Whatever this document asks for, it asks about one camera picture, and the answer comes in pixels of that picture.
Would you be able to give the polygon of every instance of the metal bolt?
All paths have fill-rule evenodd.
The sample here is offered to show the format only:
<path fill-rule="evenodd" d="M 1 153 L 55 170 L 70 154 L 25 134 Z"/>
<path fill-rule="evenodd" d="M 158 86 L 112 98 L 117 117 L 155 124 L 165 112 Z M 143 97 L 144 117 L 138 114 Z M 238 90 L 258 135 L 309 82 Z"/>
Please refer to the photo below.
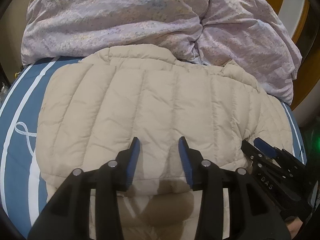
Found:
<path fill-rule="evenodd" d="M 237 172 L 238 172 L 240 175 L 244 175 L 244 174 L 247 173 L 247 171 L 246 171 L 244 168 L 239 168 L 239 169 L 237 170 Z"/>
<path fill-rule="evenodd" d="M 79 168 L 76 168 L 72 171 L 72 174 L 75 175 L 75 176 L 78 176 L 82 173 L 82 170 L 79 169 Z"/>
<path fill-rule="evenodd" d="M 204 167 L 209 167 L 211 165 L 211 162 L 209 160 L 203 160 L 201 161 L 201 165 Z"/>
<path fill-rule="evenodd" d="M 115 160 L 112 160 L 112 161 L 109 161 L 108 162 L 108 166 L 111 167 L 111 168 L 114 168 L 118 165 L 117 161 Z"/>

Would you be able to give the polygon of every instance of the striped bed sheet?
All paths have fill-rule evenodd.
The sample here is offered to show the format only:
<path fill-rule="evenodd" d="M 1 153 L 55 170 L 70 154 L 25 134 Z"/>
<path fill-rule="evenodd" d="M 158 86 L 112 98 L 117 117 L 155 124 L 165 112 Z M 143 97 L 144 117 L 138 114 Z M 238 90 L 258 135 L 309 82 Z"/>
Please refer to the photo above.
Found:
<path fill-rule="evenodd" d="M 14 82 L 0 108 L 1 204 L 24 237 L 47 199 L 35 155 L 38 114 L 45 88 L 58 68 L 80 59 L 46 58 L 29 65 Z M 289 106 L 281 104 L 292 129 L 293 154 L 305 164 L 307 159 L 298 125 Z"/>

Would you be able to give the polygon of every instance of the beige puffer jacket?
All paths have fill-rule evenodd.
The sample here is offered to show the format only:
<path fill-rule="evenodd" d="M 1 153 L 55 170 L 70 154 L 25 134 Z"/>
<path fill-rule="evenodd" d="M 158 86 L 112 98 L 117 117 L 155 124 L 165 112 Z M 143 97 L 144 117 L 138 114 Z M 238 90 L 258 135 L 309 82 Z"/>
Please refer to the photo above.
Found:
<path fill-rule="evenodd" d="M 134 181 L 118 198 L 126 240 L 194 239 L 201 192 L 191 192 L 185 182 L 181 136 L 230 170 L 247 166 L 243 139 L 292 148 L 280 102 L 235 62 L 185 63 L 154 45 L 106 48 L 58 69 L 47 86 L 36 158 L 49 198 L 74 168 L 99 168 L 134 136 L 140 139 Z"/>

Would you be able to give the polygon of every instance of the folded garment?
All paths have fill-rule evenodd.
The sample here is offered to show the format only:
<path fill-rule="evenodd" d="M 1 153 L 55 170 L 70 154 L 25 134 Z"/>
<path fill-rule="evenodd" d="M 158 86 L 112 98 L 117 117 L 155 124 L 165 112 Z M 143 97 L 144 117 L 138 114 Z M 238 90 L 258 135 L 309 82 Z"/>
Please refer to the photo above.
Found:
<path fill-rule="evenodd" d="M 265 0 L 31 0 L 27 21 L 24 65 L 151 43 L 198 64 L 234 59 L 267 93 L 293 98 L 301 55 Z"/>
<path fill-rule="evenodd" d="M 74 168 L 99 168 L 128 148 L 134 136 L 141 142 L 134 180 L 118 197 L 126 240 L 194 239 L 201 192 L 186 184 L 181 136 L 229 170 L 247 166 L 243 139 L 252 143 L 260 137 L 292 151 L 280 101 L 234 61 L 203 66 L 179 61 L 154 45 L 111 47 L 59 68 L 50 78 L 35 150 L 48 197 Z M 94 238 L 94 196 L 91 200 Z"/>

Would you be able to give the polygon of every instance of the blue gripper pad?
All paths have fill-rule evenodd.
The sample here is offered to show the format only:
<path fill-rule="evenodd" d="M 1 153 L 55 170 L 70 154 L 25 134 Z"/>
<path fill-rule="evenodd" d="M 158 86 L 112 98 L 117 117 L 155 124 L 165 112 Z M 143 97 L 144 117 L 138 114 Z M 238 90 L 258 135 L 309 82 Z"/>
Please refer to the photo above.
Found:
<path fill-rule="evenodd" d="M 133 140 L 133 149 L 132 149 L 132 154 L 127 166 L 127 181 L 126 181 L 126 186 L 129 187 L 132 184 L 133 181 L 133 176 L 134 172 L 136 170 L 137 166 L 137 161 L 139 157 L 139 152 L 140 152 L 140 141 L 137 137 L 134 138 Z"/>
<path fill-rule="evenodd" d="M 184 171 L 184 176 L 186 177 L 186 181 L 188 185 L 190 186 L 190 188 L 192 188 L 193 187 L 192 167 L 191 167 L 191 163 L 187 155 L 187 150 L 183 143 L 182 137 L 180 137 L 179 139 L 178 149 L 179 149 L 180 160 L 182 163 L 182 168 Z"/>
<path fill-rule="evenodd" d="M 255 147 L 257 147 L 265 156 L 269 157 L 270 159 L 274 159 L 277 157 L 276 150 L 266 143 L 261 138 L 255 138 L 253 141 Z"/>

